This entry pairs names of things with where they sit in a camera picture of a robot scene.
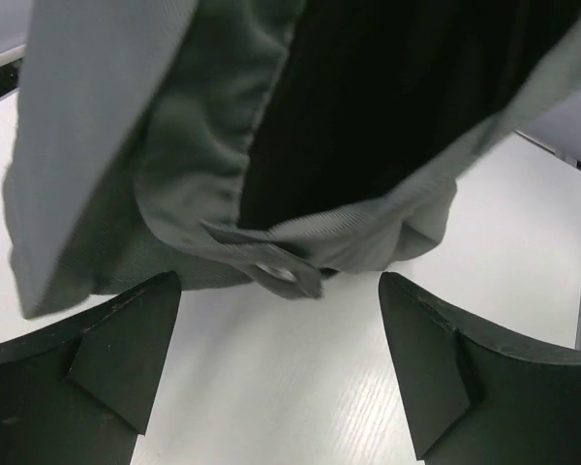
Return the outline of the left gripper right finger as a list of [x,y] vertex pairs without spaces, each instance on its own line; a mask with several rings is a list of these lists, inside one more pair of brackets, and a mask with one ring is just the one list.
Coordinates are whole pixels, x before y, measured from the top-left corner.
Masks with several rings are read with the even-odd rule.
[[539,341],[384,273],[388,349],[418,460],[581,464],[581,351]]

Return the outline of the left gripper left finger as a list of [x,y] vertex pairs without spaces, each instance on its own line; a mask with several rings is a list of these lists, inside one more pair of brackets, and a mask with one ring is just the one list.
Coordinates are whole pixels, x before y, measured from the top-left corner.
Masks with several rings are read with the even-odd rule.
[[167,358],[181,288],[162,273],[0,344],[0,465],[131,462]]

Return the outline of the grey pleated skirt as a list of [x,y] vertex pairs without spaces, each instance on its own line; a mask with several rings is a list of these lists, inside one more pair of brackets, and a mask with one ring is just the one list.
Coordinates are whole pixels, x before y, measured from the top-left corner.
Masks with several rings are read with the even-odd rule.
[[319,298],[443,240],[581,90],[581,1],[37,1],[4,180],[22,315],[177,273]]

